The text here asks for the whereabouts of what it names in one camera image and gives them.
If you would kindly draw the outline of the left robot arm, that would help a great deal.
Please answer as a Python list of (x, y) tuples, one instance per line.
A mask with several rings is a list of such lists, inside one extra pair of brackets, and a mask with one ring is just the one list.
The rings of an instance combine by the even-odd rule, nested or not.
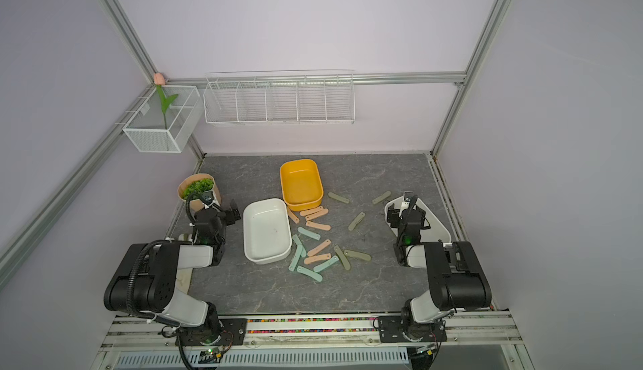
[(191, 217), (191, 240), (131, 245), (105, 289), (105, 308), (170, 327), (182, 347), (233, 346), (235, 334), (219, 319), (215, 305), (179, 291), (177, 273), (218, 266), (226, 229), (239, 220), (236, 202), (227, 209), (212, 203)]

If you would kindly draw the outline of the pink knife top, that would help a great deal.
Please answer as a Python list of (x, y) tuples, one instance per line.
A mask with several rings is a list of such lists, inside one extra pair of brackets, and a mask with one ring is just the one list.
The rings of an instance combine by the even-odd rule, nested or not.
[(314, 209), (308, 209), (300, 212), (301, 217), (307, 218), (308, 216), (315, 215), (322, 212), (326, 214), (327, 210), (323, 206), (315, 207)]

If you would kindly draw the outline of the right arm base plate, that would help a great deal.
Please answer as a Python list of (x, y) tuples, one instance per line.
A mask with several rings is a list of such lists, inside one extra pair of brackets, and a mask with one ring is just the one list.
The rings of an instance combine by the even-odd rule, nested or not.
[(373, 325), (382, 343), (443, 343), (447, 340), (443, 321), (417, 323), (396, 316), (378, 316)]

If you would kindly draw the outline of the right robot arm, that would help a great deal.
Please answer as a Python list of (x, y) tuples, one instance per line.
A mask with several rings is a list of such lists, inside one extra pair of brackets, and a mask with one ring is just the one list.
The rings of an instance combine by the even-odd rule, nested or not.
[(444, 224), (412, 192), (388, 202), (384, 213), (395, 235), (398, 264), (424, 270), (428, 289), (406, 301), (398, 325), (389, 320), (380, 323), (381, 338), (443, 342), (448, 316), (459, 309), (477, 310), (492, 304), (492, 291), (472, 244), (454, 241)]

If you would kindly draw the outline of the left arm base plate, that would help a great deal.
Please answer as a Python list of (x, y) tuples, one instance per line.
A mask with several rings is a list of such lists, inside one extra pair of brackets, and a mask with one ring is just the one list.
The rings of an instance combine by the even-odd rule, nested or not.
[(240, 346), (244, 342), (248, 319), (227, 317), (213, 326), (179, 328), (176, 345), (183, 347)]

